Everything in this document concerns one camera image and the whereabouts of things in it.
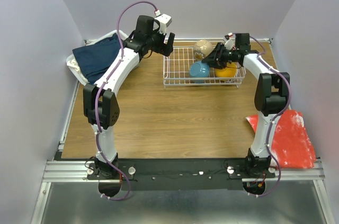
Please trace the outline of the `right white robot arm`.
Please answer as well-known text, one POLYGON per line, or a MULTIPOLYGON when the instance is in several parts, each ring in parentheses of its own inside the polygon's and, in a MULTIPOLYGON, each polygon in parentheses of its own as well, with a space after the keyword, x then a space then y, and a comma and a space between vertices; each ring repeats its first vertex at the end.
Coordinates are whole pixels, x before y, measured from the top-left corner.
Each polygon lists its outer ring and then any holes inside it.
POLYGON ((229 33, 224 42, 217 43, 203 63, 215 69, 223 69, 231 62, 246 68, 257 79, 254 96, 258 111, 254 141, 241 170, 249 177, 268 171, 271 162, 277 162, 272 154, 272 142, 277 122, 291 101, 290 75, 274 69, 264 59, 265 51, 251 49, 249 33, 229 33))

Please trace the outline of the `orange bowl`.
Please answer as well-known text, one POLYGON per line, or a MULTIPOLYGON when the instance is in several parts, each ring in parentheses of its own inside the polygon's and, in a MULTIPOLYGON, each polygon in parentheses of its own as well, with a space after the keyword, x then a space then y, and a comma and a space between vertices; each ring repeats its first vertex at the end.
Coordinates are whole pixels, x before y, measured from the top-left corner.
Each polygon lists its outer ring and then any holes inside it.
POLYGON ((228 81, 234 78, 237 73, 237 68, 226 67, 223 69, 214 69, 215 76, 220 78, 221 81, 228 81))

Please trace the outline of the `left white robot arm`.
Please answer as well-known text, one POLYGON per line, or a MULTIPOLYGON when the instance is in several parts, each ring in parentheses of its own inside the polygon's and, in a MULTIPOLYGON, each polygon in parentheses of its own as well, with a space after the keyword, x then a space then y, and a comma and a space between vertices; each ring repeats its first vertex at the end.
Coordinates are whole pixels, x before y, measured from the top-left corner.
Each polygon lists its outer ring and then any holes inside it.
POLYGON ((118 42, 118 53, 107 71, 93 84, 86 84, 83 88, 84 115, 93 129, 96 144, 91 169, 97 176, 111 179, 122 173, 118 168, 114 142, 114 125, 120 115, 117 93, 146 54, 155 52, 165 57, 171 54, 175 34, 166 33, 171 22, 171 16, 159 11, 154 17, 141 15, 129 36, 123 37, 119 30, 115 30, 91 45, 95 48, 110 40, 118 42))

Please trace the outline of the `plain white bowl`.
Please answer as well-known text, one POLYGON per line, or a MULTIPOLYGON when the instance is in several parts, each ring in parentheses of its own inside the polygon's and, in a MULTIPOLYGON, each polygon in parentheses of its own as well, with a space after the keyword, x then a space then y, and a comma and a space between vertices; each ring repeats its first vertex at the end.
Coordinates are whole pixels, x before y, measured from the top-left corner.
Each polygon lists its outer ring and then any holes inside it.
POLYGON ((207 57, 212 51, 214 47, 207 40, 199 40, 195 43, 193 47, 193 56, 195 60, 202 60, 207 57))

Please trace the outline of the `blue bowl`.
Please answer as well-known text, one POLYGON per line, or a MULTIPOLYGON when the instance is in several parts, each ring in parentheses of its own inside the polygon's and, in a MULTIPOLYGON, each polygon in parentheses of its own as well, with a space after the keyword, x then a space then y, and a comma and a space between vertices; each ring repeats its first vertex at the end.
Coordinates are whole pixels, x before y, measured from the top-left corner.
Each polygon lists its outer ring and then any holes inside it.
POLYGON ((198 84, 203 84, 206 82, 206 78, 209 77, 210 67, 207 63, 202 61, 194 62, 189 70, 189 75, 191 78, 194 78, 194 82, 198 84))

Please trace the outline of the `white wire dish rack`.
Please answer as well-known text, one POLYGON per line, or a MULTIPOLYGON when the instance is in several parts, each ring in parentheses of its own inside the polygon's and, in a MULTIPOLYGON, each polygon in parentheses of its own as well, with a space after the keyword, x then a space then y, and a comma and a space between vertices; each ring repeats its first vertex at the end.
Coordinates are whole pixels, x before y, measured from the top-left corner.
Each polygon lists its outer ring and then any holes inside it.
POLYGON ((246 76, 246 70, 240 65, 228 65, 228 69, 235 71, 233 76, 225 77, 211 68, 206 77, 193 77, 189 71, 197 61, 194 58, 194 44, 192 41, 175 41, 173 52, 163 59, 163 83, 169 86, 216 86, 231 85, 239 87, 246 76))

